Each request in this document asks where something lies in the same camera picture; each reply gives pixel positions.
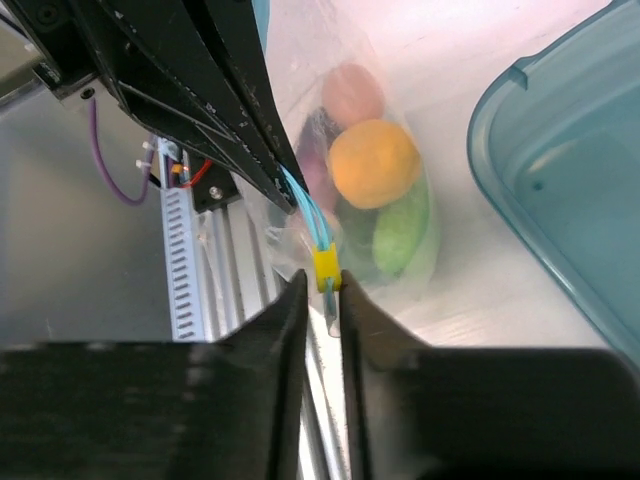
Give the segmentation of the light green cucumber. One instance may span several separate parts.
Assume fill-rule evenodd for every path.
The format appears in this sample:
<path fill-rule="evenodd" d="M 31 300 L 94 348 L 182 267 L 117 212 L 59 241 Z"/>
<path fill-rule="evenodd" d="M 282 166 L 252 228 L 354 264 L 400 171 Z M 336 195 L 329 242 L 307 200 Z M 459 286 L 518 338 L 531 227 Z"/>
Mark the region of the light green cucumber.
<path fill-rule="evenodd" d="M 426 234 L 429 215 L 428 185 L 421 180 L 402 198 L 380 209 L 372 243 L 379 271 L 398 276 L 409 267 Z"/>

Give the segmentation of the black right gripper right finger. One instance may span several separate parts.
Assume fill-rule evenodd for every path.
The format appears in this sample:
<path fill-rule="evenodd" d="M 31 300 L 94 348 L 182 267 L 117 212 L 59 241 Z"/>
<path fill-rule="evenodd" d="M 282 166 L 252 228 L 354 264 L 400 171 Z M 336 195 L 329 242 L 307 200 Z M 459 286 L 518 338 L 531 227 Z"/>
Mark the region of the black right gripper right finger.
<path fill-rule="evenodd" d="M 639 373 L 598 348 L 441 347 L 339 292 L 356 479 L 635 479 Z"/>

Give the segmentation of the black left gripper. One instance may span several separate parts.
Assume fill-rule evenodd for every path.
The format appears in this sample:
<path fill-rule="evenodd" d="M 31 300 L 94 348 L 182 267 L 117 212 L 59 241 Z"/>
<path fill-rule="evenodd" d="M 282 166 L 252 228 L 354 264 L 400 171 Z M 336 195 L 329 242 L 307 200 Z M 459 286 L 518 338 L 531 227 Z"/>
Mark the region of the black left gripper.
<path fill-rule="evenodd" d="M 242 113 L 186 1 L 3 1 L 41 59 L 36 76 L 59 100 L 104 90 L 128 116 L 191 153 L 217 160 L 283 211 L 296 201 Z"/>

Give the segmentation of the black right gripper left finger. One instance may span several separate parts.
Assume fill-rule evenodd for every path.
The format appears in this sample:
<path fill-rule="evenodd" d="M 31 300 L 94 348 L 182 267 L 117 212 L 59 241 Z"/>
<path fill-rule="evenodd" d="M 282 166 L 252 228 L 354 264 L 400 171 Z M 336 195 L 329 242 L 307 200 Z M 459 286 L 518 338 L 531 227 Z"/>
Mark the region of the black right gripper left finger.
<path fill-rule="evenodd" d="M 1 351 L 5 479 L 293 479 L 307 278 L 215 342 Z"/>

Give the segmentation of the blue translucent plastic basin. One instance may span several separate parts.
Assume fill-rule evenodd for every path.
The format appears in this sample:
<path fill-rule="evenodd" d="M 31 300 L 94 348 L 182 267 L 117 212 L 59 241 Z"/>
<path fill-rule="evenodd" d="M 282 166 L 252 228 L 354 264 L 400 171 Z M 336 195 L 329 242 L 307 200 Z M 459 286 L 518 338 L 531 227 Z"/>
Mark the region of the blue translucent plastic basin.
<path fill-rule="evenodd" d="M 639 356 L 639 5 L 518 59 L 467 131 L 474 180 L 608 343 Z"/>

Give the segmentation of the pink egg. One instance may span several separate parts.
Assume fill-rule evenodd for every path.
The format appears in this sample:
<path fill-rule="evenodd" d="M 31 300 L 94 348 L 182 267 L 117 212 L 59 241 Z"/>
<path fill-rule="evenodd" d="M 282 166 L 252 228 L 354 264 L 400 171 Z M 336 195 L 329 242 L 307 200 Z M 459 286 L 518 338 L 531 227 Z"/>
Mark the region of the pink egg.
<path fill-rule="evenodd" d="M 343 128 L 379 119 L 386 108 L 378 81 L 356 63 L 342 63 L 329 71 L 322 85 L 321 101 L 330 119 Z"/>

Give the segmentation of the orange fruit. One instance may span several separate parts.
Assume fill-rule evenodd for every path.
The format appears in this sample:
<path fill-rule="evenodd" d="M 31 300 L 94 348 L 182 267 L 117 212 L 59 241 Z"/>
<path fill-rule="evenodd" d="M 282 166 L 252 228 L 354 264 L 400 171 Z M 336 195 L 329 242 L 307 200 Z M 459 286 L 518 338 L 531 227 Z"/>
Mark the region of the orange fruit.
<path fill-rule="evenodd" d="M 403 197 L 422 175 L 421 155 L 400 125 L 372 119 L 342 132 L 329 149 L 338 192 L 358 209 L 376 209 Z"/>

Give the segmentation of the clear zip top bag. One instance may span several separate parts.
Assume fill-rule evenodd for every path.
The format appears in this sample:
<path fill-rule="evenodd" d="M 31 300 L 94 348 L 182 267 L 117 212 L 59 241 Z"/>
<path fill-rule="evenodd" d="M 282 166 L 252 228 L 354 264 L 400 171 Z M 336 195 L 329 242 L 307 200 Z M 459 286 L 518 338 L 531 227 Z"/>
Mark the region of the clear zip top bag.
<path fill-rule="evenodd" d="M 274 269 L 338 262 L 393 316 L 417 301 L 438 255 L 434 196 L 416 136 L 366 34 L 335 1 L 257 9 L 275 104 L 312 206 L 285 213 L 253 190 L 249 212 Z"/>

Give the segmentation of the purple eggplant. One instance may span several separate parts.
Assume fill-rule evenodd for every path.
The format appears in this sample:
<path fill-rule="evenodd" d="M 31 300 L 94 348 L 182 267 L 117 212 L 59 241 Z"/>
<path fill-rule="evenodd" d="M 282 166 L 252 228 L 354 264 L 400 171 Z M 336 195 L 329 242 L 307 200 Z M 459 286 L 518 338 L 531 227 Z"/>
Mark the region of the purple eggplant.
<path fill-rule="evenodd" d="M 322 107 L 305 120 L 296 145 L 296 159 L 312 199 L 321 208 L 333 211 L 339 194 L 329 173 L 328 155 L 334 140 L 342 133 Z"/>

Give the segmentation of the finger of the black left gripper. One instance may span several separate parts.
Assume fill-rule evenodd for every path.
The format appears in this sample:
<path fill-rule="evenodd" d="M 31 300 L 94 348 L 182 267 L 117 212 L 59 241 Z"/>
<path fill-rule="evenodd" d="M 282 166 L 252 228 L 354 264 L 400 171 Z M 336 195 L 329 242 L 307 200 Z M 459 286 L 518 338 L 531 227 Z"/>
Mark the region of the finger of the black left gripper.
<path fill-rule="evenodd" d="M 186 1 L 194 28 L 224 72 L 262 143 L 304 187 L 300 165 L 277 111 L 266 67 L 268 1 Z"/>

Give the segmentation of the green bell pepper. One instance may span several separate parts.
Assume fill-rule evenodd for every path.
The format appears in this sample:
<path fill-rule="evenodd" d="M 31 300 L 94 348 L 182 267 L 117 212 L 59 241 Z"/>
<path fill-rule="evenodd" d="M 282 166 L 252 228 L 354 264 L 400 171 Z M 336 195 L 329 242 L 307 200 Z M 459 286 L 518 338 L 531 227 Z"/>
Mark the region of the green bell pepper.
<path fill-rule="evenodd" d="M 371 255 L 378 213 L 377 209 L 355 208 L 344 199 L 338 201 L 336 214 L 343 230 L 345 242 L 357 255 Z"/>

